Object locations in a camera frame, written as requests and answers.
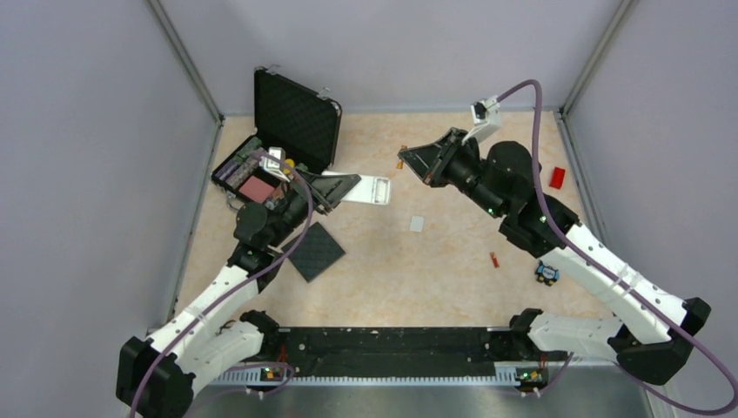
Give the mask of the white remote control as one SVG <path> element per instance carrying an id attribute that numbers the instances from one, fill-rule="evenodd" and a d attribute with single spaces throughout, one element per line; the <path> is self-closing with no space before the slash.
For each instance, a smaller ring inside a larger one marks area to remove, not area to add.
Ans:
<path id="1" fill-rule="evenodd" d="M 387 206 L 391 201 L 392 183 L 389 178 L 360 174 L 360 181 L 344 197 L 342 202 Z"/>

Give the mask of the white battery cover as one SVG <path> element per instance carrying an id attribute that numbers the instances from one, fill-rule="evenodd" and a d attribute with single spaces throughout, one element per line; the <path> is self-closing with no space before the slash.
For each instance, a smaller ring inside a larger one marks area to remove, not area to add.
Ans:
<path id="1" fill-rule="evenodd" d="M 413 215 L 411 217 L 409 230 L 414 233 L 421 233 L 423 231 L 425 225 L 425 218 L 418 215 Z"/>

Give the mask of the red orange battery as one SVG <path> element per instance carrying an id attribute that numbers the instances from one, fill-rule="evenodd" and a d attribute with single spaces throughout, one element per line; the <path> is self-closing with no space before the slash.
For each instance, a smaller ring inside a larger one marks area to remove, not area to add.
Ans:
<path id="1" fill-rule="evenodd" d="M 496 257 L 496 253 L 495 252 L 490 252 L 490 259 L 493 262 L 493 266 L 495 268 L 500 268 L 500 263 L 499 263 L 499 261 L 498 261 L 498 259 Z"/>

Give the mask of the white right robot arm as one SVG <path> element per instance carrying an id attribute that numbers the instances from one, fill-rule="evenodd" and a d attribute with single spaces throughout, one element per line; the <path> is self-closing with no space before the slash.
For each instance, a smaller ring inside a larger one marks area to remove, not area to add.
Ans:
<path id="1" fill-rule="evenodd" d="M 690 338 L 710 315 L 699 298 L 662 291 L 608 250 L 556 198 L 538 196 L 528 149 L 514 141 L 493 145 L 485 158 L 456 128 L 399 158 L 426 185 L 451 185 L 500 219 L 508 242 L 552 266 L 611 310 L 607 319 L 560 316 L 528 308 L 510 321 L 510 346 L 522 359 L 568 352 L 613 361 L 640 381 L 661 386 L 687 363 Z"/>

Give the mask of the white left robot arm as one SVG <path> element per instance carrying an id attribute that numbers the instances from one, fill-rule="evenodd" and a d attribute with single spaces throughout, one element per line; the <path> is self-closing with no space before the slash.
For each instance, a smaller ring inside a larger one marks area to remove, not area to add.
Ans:
<path id="1" fill-rule="evenodd" d="M 386 180 L 339 172 L 279 174 L 276 202 L 247 201 L 237 211 L 237 245 L 205 290 L 147 337 L 122 346 L 116 397 L 132 417 L 183 417 L 199 393 L 223 373 L 278 352 L 271 319 L 225 323 L 273 281 L 284 260 L 306 239 L 316 212 L 342 202 L 386 203 Z"/>

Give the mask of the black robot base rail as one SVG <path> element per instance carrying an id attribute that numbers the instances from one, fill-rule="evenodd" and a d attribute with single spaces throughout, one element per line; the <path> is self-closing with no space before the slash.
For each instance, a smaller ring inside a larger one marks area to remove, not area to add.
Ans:
<path id="1" fill-rule="evenodd" d="M 248 363 L 283 361 L 299 378 L 491 377 L 499 362 L 563 361 L 506 328 L 283 327 Z"/>

